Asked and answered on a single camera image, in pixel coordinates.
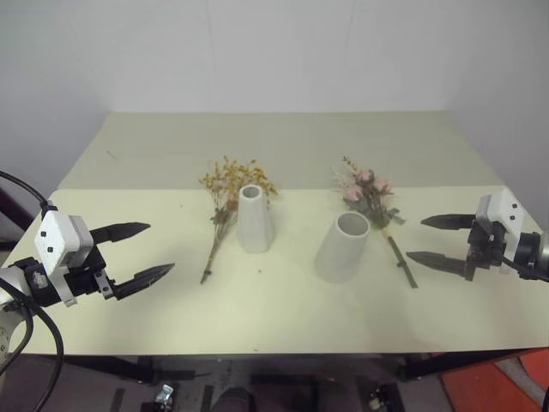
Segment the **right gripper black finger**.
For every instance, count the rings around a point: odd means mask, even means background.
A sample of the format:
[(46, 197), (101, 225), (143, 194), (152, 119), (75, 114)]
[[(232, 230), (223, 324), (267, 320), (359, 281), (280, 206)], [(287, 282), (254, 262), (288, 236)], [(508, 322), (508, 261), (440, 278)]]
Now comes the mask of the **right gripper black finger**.
[(465, 275), (466, 262), (461, 259), (446, 257), (441, 253), (431, 251), (409, 251), (407, 257), (430, 269), (447, 272), (459, 276)]
[(420, 223), (441, 230), (460, 230), (471, 228), (475, 219), (472, 214), (445, 214), (429, 216)]

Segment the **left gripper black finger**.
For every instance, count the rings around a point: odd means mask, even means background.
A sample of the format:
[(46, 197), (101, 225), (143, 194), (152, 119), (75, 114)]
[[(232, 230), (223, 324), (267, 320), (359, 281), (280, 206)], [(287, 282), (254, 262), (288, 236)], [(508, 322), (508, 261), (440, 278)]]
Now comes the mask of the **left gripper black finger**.
[(99, 227), (91, 230), (90, 234), (94, 241), (94, 245), (99, 245), (105, 242), (115, 243), (131, 238), (149, 228), (151, 228), (151, 225), (148, 223), (126, 222)]
[(162, 264), (138, 272), (127, 282), (119, 285), (113, 285), (113, 294), (117, 300), (125, 299), (132, 294), (141, 292), (143, 289), (151, 287), (154, 283), (165, 276), (175, 264)]

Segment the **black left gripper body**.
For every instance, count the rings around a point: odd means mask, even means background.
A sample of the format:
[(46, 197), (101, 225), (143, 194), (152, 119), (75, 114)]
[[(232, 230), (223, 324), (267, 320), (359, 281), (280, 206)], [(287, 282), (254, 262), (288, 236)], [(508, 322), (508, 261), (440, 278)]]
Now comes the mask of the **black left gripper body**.
[(115, 296), (113, 282), (106, 274), (106, 262), (97, 247), (92, 248), (81, 266), (69, 268), (64, 278), (75, 297), (95, 292), (106, 300)]

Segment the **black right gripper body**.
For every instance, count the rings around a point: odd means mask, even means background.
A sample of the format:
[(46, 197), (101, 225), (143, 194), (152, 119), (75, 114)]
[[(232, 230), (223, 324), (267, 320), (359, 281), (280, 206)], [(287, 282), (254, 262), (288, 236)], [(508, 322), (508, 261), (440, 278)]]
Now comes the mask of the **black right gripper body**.
[(504, 226), (499, 222), (488, 225), (488, 230), (476, 220), (468, 235), (468, 254), (465, 262), (464, 277), (472, 281), (477, 268), (490, 269), (500, 267), (506, 247)]

